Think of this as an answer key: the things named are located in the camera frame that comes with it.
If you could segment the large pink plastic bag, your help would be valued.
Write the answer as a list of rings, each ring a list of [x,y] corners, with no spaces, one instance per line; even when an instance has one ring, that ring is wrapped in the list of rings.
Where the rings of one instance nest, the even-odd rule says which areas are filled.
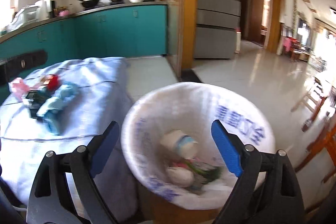
[[[22,97],[30,91],[30,87],[20,77],[9,82],[9,90],[18,101],[22,101]]]

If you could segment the blue textured wipe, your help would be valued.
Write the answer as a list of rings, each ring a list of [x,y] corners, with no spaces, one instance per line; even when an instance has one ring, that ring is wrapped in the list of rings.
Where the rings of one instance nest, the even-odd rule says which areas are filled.
[[[37,111],[46,129],[55,135],[61,134],[60,116],[63,110],[77,97],[79,87],[74,83],[63,83]]]

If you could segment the green vegetable scraps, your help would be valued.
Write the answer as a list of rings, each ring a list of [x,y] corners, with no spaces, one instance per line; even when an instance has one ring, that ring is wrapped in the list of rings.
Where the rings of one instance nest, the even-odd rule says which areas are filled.
[[[222,168],[201,161],[185,161],[188,168],[201,178],[201,184],[211,183],[221,177]]]

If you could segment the white paper cup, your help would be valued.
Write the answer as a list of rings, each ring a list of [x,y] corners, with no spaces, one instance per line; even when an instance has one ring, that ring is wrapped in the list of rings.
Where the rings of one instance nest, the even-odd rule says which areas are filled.
[[[181,130],[173,130],[163,135],[160,145],[186,160],[198,154],[198,142]]]

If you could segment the dark green snack bag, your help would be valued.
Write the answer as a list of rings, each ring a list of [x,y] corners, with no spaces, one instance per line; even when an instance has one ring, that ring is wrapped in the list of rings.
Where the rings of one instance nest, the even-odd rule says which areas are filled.
[[[42,120],[42,117],[37,115],[41,106],[52,97],[54,91],[50,91],[47,87],[38,88],[37,90],[29,90],[22,95],[22,102],[29,110],[30,118]]]

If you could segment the white lined trash basket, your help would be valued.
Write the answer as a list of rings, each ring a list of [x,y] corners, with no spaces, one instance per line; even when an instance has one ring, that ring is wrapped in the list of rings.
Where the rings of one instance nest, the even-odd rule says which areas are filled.
[[[187,210],[222,207],[236,183],[212,138],[220,121],[244,144],[276,151],[270,124],[246,98],[214,85],[178,83],[152,91],[122,125],[126,162],[148,190]]]

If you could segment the red white small packet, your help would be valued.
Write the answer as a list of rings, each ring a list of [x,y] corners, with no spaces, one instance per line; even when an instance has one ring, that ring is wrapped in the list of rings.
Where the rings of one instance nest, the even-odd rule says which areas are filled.
[[[60,87],[60,78],[58,75],[46,75],[41,79],[40,88],[46,88],[48,91],[55,91]]]

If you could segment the white dish rack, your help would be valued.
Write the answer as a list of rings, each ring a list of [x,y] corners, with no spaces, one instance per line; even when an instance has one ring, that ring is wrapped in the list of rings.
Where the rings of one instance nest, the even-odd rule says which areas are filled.
[[[40,7],[35,5],[22,8],[10,23],[10,29],[16,30],[28,23],[38,21],[39,9]]]

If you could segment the blue plaid tablecloth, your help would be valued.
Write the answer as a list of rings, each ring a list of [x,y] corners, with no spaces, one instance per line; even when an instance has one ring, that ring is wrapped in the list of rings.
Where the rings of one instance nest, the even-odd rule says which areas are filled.
[[[79,95],[60,116],[60,134],[48,132],[13,96],[1,106],[2,179],[23,203],[28,202],[47,151],[72,152],[88,144],[110,122],[122,124],[132,105],[126,92],[127,63],[123,57],[64,61],[34,71],[25,82],[32,85],[46,74],[56,74],[79,87]]]

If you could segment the pink small pot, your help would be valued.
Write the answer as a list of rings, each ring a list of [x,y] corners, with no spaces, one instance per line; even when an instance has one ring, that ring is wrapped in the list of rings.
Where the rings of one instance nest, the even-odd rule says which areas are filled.
[[[63,10],[63,11],[60,11],[59,13],[58,13],[58,16],[59,17],[64,17],[64,16],[68,16],[68,15],[70,15],[71,13],[70,13],[70,11],[69,10]]]

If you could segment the wooden dining table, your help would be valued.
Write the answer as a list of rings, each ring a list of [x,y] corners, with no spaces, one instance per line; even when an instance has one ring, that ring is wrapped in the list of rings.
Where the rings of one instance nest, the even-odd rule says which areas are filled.
[[[331,99],[330,107],[335,109],[335,87],[332,86],[330,89],[329,97]],[[307,156],[303,161],[295,167],[295,173],[298,173],[303,169],[318,153],[320,153],[324,148],[327,150],[329,157],[335,165],[335,123],[331,125],[332,121],[335,120],[335,113],[330,118],[329,112],[326,113],[325,123],[323,125],[322,131],[319,133],[317,139],[311,142],[306,150],[308,152]]]

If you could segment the black wok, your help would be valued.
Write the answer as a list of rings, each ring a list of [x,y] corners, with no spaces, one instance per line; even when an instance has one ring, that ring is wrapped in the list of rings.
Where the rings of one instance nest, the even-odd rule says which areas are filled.
[[[100,0],[87,0],[87,1],[84,1],[84,0],[77,0],[80,2],[80,4],[85,8],[85,9],[91,9],[91,8],[94,8],[96,7]]]

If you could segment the wooden stool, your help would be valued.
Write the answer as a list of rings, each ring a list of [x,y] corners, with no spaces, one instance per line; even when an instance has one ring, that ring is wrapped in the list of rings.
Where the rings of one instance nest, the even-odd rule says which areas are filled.
[[[304,93],[304,95],[295,103],[290,112],[295,112],[300,106],[306,107],[310,112],[310,118],[307,118],[302,125],[302,131],[306,132],[318,117],[319,111],[330,94],[330,87],[326,81],[313,77],[313,83]]]

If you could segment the silver refrigerator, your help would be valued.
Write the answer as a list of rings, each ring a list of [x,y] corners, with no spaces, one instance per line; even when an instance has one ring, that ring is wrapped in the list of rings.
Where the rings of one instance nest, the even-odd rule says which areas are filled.
[[[240,11],[241,0],[198,0],[195,59],[234,57]]]

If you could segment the wooden glass sliding door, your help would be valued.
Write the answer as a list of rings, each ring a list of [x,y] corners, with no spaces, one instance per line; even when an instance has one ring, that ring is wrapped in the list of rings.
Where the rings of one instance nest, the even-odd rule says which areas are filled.
[[[167,4],[167,59],[176,77],[193,67],[197,0],[162,0]]]

